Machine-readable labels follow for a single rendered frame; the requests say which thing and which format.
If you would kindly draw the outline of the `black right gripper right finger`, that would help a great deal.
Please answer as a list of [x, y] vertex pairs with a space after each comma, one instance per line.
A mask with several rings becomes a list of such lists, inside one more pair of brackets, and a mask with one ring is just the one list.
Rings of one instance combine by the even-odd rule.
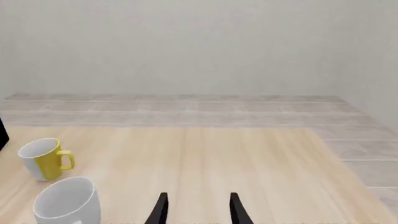
[[229, 210], [232, 224], [254, 224], [236, 192], [230, 194]]

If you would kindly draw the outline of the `black object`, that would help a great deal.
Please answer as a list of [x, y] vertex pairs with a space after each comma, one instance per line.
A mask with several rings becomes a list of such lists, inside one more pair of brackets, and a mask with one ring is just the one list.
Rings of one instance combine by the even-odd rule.
[[5, 145], [9, 142], [9, 135], [5, 129], [4, 123], [0, 118], [0, 151], [5, 147]]

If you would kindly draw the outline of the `yellow and white mug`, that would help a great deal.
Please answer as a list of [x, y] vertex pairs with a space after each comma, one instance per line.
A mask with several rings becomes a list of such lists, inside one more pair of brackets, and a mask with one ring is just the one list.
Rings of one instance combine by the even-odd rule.
[[42, 138], [21, 147], [17, 155], [32, 176], [39, 181], [55, 180], [75, 167], [71, 151], [61, 149], [59, 139]]

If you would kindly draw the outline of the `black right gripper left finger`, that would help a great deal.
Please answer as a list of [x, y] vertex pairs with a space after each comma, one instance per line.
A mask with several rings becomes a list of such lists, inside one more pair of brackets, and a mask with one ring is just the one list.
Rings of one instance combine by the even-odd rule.
[[166, 224], [168, 208], [168, 194], [166, 192], [162, 192], [144, 224]]

